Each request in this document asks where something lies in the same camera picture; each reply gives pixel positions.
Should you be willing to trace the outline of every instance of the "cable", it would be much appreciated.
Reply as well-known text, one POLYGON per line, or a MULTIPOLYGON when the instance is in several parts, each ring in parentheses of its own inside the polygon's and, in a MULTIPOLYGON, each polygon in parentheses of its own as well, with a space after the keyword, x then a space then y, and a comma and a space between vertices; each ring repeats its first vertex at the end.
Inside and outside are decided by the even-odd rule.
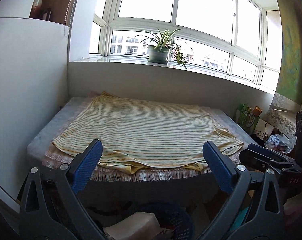
POLYGON ((264 141, 264 139, 266 137, 266 124, 267 124, 267 122, 265 123, 265 133, 264 133, 264 136, 263 136, 263 141, 264 141))
POLYGON ((229 148, 227 148, 227 149, 223 150, 222 152, 225 152, 226 150, 231 149, 231 148, 234 148, 234 147, 238 147, 238 146, 240 146, 240 145, 241 145, 241 144, 238 144, 238 145, 235 145, 235 146, 229 147, 229 148))

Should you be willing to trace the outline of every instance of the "potted plant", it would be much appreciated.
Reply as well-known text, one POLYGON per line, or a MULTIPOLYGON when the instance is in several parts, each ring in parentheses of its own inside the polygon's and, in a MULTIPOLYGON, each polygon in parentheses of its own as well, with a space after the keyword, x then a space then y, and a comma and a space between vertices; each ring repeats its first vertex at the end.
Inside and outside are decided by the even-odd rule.
POLYGON ((163 33, 161 33, 159 29, 158 29, 159 33, 154 33, 151 31, 149 31, 149 32, 142 31, 144 33, 149 33, 153 37, 148 37, 145 35, 137 35, 137 36, 145 37, 145 39, 142 40, 141 42, 150 39, 151 42, 155 43, 155 45, 149 45, 149 58, 148 58, 149 62, 159 63, 159 64, 168 63, 167 58, 168 58, 168 53, 170 51, 170 48, 174 48, 174 46, 176 45, 174 43, 173 35, 174 35, 174 33, 176 33, 179 30, 180 29, 171 31, 171 30, 166 29, 163 33))
POLYGON ((182 65, 185 69, 187 69, 187 58, 192 59, 194 61, 194 59, 189 56, 183 56, 183 53, 180 51, 180 45, 176 43, 174 44, 173 50, 170 53, 175 57, 175 60, 177 61, 177 64, 175 64, 173 67, 182 65))

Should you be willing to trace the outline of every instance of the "window frame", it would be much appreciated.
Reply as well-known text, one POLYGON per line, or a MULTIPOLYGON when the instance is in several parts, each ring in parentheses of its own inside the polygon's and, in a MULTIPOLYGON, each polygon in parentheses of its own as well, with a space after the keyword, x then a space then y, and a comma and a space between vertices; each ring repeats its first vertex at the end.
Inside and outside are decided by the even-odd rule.
POLYGON ((131 45, 126 45, 126 51, 124 52, 124 55, 138 55, 138 46, 131 46, 131 45))
MULTIPOLYGON (((232 27, 231 43, 198 30, 176 25, 175 22, 177 18, 179 0, 173 0, 173 6, 171 11, 171 22, 163 22, 159 20, 150 20, 150 19, 142 19, 142 18, 119 17, 121 0, 106 0, 102 19, 94 15, 94 20, 93 20, 95 23, 101 26, 98 53, 101 54, 102 56, 111 55, 110 48, 111 48, 113 31, 136 31, 136 32, 140 30, 157 31, 157 27, 161 31, 163 31, 165 29, 173 30, 179 28, 180 31, 177 33, 177 36, 179 38, 208 45, 230 54, 227 70, 226 72, 223 73, 226 73, 229 76, 234 76, 240 79, 244 79, 245 81, 254 83, 256 85, 260 85, 262 81, 264 68, 279 72, 278 70, 275 70, 265 65, 266 45, 267 45, 266 12, 270 10, 278 10, 278 8, 260 8, 254 1, 252 0, 248 0, 248 1, 251 2, 254 6, 256 6, 259 9, 259 13, 260 13, 260 39, 259 39, 259 51, 257 56, 253 55, 252 53, 248 52, 247 50, 237 45, 238 0, 233 0, 233 27, 232 27), (237 56, 245 61, 248 61, 249 63, 256 65, 256 71, 253 81, 231 74, 234 56, 237 56)), ((144 57, 144 58, 146 57, 142 55, 128 55, 128 56, 144 57)), ((201 67, 212 70, 212 68, 206 66, 201 66, 201 67)))

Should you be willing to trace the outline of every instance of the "fringed blanket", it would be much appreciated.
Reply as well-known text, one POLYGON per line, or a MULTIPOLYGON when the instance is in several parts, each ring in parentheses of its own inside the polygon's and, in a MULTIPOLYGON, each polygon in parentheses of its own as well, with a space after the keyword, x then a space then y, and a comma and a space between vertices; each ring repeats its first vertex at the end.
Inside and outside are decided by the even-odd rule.
MULTIPOLYGON (((56 137, 61 135, 67 127, 70 125, 70 123, 92 102, 92 100, 96 97, 94 95, 89 96, 77 109, 77 111, 74 112, 72 116, 68 119, 68 121, 60 128, 60 130, 57 132, 56 137)), ((224 119, 222 119, 220 116, 218 116, 212 109, 209 107, 204 108, 205 111, 207 111, 210 116, 217 120, 216 125, 220 126, 221 128, 224 128, 225 130, 231 129, 232 134, 236 136, 236 138, 240 141, 242 141, 242 137, 239 135, 239 133, 236 131, 235 128, 230 127, 228 124, 225 123, 224 119)), ((243 145, 243 148, 247 148, 248 143, 245 142, 243 145)), ((240 150, 238 150, 235 154, 230 155, 230 159, 235 163, 239 163, 239 153, 240 150)), ((62 151, 60 151, 55 145, 50 143, 48 150, 45 153, 45 158, 42 162, 44 166, 47 166, 49 168, 57 169, 62 163, 71 163, 73 160, 73 156, 68 155, 62 151)), ((103 168, 99 165, 97 165, 96 169, 92 173, 91 179, 95 181, 130 181, 130 182, 136 182, 136 181, 159 181, 159 180, 170 180, 170 179, 183 179, 183 178, 189 178, 193 176, 197 176, 199 174, 206 174, 208 172, 211 172, 209 167, 204 168, 201 172, 194 171, 190 169, 184 169, 184 168, 176 168, 176 169, 140 169, 134 174, 127 174, 124 172, 121 172, 119 170, 115 169, 108 169, 103 168)))
MULTIPOLYGON (((196 175, 192 170, 204 171, 207 164, 202 146, 206 141, 212 140, 226 155, 232 155, 243 145, 198 106, 123 99, 107 93, 94 98, 53 144, 75 156, 95 138, 104 148, 97 173, 112 169, 132 175, 140 169, 151 169, 146 180, 161 179, 158 169, 163 174, 172 171, 173 177, 180 177, 179 170, 183 170, 182 177, 196 175)), ((52 150, 51 147, 47 156, 55 155, 52 150)))

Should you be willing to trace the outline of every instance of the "folded clothing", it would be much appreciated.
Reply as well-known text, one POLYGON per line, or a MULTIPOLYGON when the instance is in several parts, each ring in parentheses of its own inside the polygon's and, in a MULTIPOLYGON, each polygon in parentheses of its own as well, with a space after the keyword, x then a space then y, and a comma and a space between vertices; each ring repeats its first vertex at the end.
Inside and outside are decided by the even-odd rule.
POLYGON ((243 145, 199 106, 96 97, 53 144, 76 156, 93 139, 103 144, 99 165, 133 174, 145 168, 207 167, 202 147, 213 141, 232 155, 243 145))

